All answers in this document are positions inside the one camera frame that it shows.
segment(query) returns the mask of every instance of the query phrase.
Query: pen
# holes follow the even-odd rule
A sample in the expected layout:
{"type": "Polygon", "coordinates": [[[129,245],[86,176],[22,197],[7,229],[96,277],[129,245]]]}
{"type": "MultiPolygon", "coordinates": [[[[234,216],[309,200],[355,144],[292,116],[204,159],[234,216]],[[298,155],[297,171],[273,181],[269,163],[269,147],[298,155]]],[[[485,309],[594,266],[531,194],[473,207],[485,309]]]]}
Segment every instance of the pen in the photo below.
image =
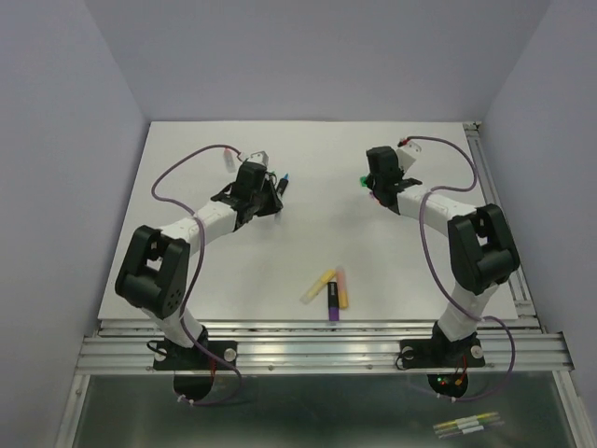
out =
{"type": "Polygon", "coordinates": [[[288,173],[286,173],[284,177],[280,179],[280,182],[278,182],[278,187],[276,187],[276,193],[278,193],[278,196],[282,197],[286,191],[286,187],[288,187],[288,173]]]}
{"type": "Polygon", "coordinates": [[[456,420],[451,420],[449,422],[439,423],[437,425],[433,425],[434,429],[440,429],[442,427],[457,427],[462,424],[466,424],[468,422],[482,420],[484,418],[491,418],[499,415],[499,413],[480,413],[479,415],[472,415],[470,417],[465,418],[458,418],[456,420]]]}

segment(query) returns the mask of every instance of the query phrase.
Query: marker on floor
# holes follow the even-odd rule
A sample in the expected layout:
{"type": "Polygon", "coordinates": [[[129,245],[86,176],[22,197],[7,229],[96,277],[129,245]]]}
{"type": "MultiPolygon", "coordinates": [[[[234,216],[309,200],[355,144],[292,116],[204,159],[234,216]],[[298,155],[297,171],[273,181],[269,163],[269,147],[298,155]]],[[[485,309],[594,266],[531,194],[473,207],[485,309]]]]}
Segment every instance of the marker on floor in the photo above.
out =
{"type": "Polygon", "coordinates": [[[300,298],[304,304],[311,302],[319,291],[321,291],[332,278],[336,276],[336,270],[329,269],[327,270],[319,279],[313,284],[312,287],[309,288],[307,292],[300,298]]]}
{"type": "Polygon", "coordinates": [[[338,322],[340,320],[338,284],[336,282],[329,282],[327,284],[327,315],[330,322],[338,322]]]}
{"type": "Polygon", "coordinates": [[[338,282],[338,301],[340,309],[345,310],[348,308],[348,290],[346,289],[346,272],[341,266],[336,268],[336,281],[338,282]]]}

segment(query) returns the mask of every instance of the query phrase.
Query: white wall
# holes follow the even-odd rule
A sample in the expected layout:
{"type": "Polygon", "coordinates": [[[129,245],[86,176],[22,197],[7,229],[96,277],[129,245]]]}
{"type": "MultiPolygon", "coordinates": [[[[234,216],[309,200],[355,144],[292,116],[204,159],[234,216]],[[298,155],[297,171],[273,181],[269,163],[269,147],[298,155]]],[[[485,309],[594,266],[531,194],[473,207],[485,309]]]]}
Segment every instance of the white wall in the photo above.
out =
{"type": "Polygon", "coordinates": [[[0,9],[0,444],[51,446],[146,122],[82,0],[0,9]]]}
{"type": "Polygon", "coordinates": [[[480,119],[548,0],[87,0],[151,119],[480,119]]]}
{"type": "Polygon", "coordinates": [[[535,305],[597,425],[597,2],[555,0],[482,130],[535,305]]]}

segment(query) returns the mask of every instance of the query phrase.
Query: white tabletop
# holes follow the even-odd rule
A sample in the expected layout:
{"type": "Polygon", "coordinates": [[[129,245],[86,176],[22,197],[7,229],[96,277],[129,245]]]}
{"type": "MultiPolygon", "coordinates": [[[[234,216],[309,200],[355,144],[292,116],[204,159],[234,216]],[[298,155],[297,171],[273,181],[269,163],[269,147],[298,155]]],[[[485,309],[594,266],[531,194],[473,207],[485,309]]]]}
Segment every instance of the white tabletop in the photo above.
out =
{"type": "MultiPolygon", "coordinates": [[[[137,227],[159,227],[185,214],[154,201],[151,184],[193,150],[222,143],[245,153],[266,150],[270,169],[279,176],[289,173],[290,183],[279,222],[255,218],[207,246],[188,306],[197,319],[327,320],[325,291],[309,305],[299,298],[325,270],[337,265],[346,270],[350,298],[340,319],[438,319],[446,300],[427,270],[417,222],[378,205],[359,183],[368,172],[367,149],[395,146],[409,134],[446,138],[469,152],[462,123],[153,122],[99,317],[146,318],[114,292],[120,263],[137,227]]],[[[408,176],[428,187],[469,185],[469,168],[456,151],[430,142],[421,146],[423,153],[408,176]]],[[[159,192],[199,209],[233,179],[222,151],[216,149],[171,173],[159,192]]],[[[484,203],[479,187],[448,194],[458,201],[484,203]]],[[[451,290],[448,241],[432,229],[427,235],[439,276],[451,290]]],[[[195,257],[189,263],[189,278],[196,261],[195,257]]],[[[492,297],[486,314],[517,317],[508,285],[492,297]]]]}

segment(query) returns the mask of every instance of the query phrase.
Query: purple cable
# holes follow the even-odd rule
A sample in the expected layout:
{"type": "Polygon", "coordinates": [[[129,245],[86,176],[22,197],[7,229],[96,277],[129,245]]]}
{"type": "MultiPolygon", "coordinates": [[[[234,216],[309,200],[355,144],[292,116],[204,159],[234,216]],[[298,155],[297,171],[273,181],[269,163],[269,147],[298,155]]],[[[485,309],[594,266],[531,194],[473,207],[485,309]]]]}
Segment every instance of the purple cable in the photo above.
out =
{"type": "Polygon", "coordinates": [[[214,149],[214,148],[230,149],[231,151],[236,153],[237,158],[239,158],[239,156],[241,155],[241,151],[239,151],[235,147],[231,147],[230,145],[210,145],[208,147],[202,147],[201,149],[197,149],[196,151],[191,152],[185,158],[181,159],[180,161],[178,161],[177,163],[172,165],[170,168],[168,168],[166,171],[164,171],[151,186],[151,196],[153,196],[153,198],[156,201],[160,201],[161,203],[173,203],[174,205],[177,205],[178,207],[182,208],[187,213],[189,213],[191,215],[191,217],[193,219],[195,219],[195,221],[197,222],[197,225],[199,226],[199,260],[197,261],[197,268],[195,269],[195,273],[193,274],[193,277],[191,278],[190,283],[188,284],[187,294],[185,294],[185,298],[183,299],[183,302],[180,305],[179,316],[180,316],[181,327],[183,328],[183,331],[188,336],[188,338],[193,342],[195,347],[197,347],[201,352],[203,352],[209,358],[213,359],[215,362],[230,369],[231,371],[234,371],[234,373],[236,373],[236,376],[239,378],[238,387],[236,389],[234,389],[234,391],[230,395],[224,397],[223,399],[216,399],[216,400],[207,401],[207,402],[202,402],[202,401],[196,402],[196,401],[191,401],[191,400],[185,399],[182,396],[179,396],[179,398],[181,400],[183,400],[184,402],[187,402],[188,404],[192,404],[193,406],[211,406],[214,404],[223,403],[225,401],[228,401],[229,399],[236,397],[238,392],[241,390],[241,387],[243,386],[243,376],[241,375],[241,373],[235,366],[233,366],[226,360],[222,359],[221,357],[214,355],[212,352],[210,352],[208,349],[206,349],[200,343],[198,343],[195,340],[195,338],[193,337],[193,335],[190,333],[190,331],[188,330],[187,324],[185,323],[185,319],[183,318],[183,314],[185,312],[185,309],[187,308],[187,302],[188,302],[188,299],[190,298],[190,293],[193,290],[193,288],[195,287],[195,283],[197,282],[197,279],[199,278],[199,272],[201,271],[201,266],[203,265],[203,258],[205,256],[205,227],[203,226],[203,223],[201,222],[201,220],[195,216],[195,212],[193,211],[192,208],[190,208],[188,205],[186,205],[184,203],[181,203],[180,201],[178,201],[176,199],[159,196],[159,194],[156,193],[156,188],[158,187],[160,182],[164,179],[164,177],[166,177],[169,173],[171,173],[173,170],[178,168],[180,165],[182,165],[186,161],[192,159],[193,157],[198,156],[202,152],[205,152],[208,149],[214,149]]]}
{"type": "Polygon", "coordinates": [[[514,363],[516,362],[516,344],[514,343],[514,337],[512,336],[512,332],[510,331],[510,329],[507,327],[506,323],[504,323],[503,320],[501,320],[493,315],[486,315],[485,317],[477,317],[475,315],[472,315],[451,297],[448,290],[441,283],[441,280],[439,280],[439,276],[437,275],[436,268],[434,267],[433,261],[431,260],[431,255],[429,254],[429,246],[427,244],[427,237],[425,236],[425,225],[424,225],[424,210],[425,210],[425,205],[427,204],[427,200],[429,199],[429,197],[435,191],[439,191],[442,189],[445,191],[457,191],[457,192],[461,192],[461,193],[472,191],[473,188],[477,186],[477,183],[479,181],[479,175],[477,174],[477,168],[475,167],[475,163],[470,159],[470,157],[468,157],[468,155],[460,147],[458,147],[457,145],[455,145],[454,143],[452,143],[448,140],[444,140],[443,138],[437,138],[437,137],[426,137],[423,135],[412,135],[405,139],[405,141],[409,141],[409,140],[427,140],[430,142],[443,143],[444,145],[453,147],[465,158],[466,162],[470,166],[470,169],[473,173],[473,182],[469,187],[461,188],[461,187],[449,187],[446,185],[438,185],[436,187],[431,188],[427,193],[425,193],[425,195],[423,196],[423,199],[421,200],[421,208],[419,209],[419,231],[421,233],[421,244],[423,246],[423,253],[425,256],[425,261],[427,262],[427,266],[429,267],[429,272],[431,273],[431,276],[433,277],[434,281],[436,282],[437,287],[439,288],[441,293],[446,297],[446,299],[448,299],[448,301],[458,311],[460,311],[463,315],[467,316],[468,318],[470,318],[472,320],[481,322],[485,319],[490,319],[490,320],[493,320],[494,322],[497,322],[504,329],[504,331],[507,334],[507,337],[510,340],[510,347],[512,349],[512,358],[510,359],[510,364],[507,368],[506,376],[504,377],[504,379],[496,387],[494,387],[493,389],[491,389],[485,393],[482,393],[475,397],[456,399],[456,401],[476,401],[478,399],[484,399],[486,397],[489,397],[490,395],[493,395],[494,393],[498,392],[499,390],[501,390],[506,385],[507,381],[510,378],[512,371],[514,370],[514,363]]]}

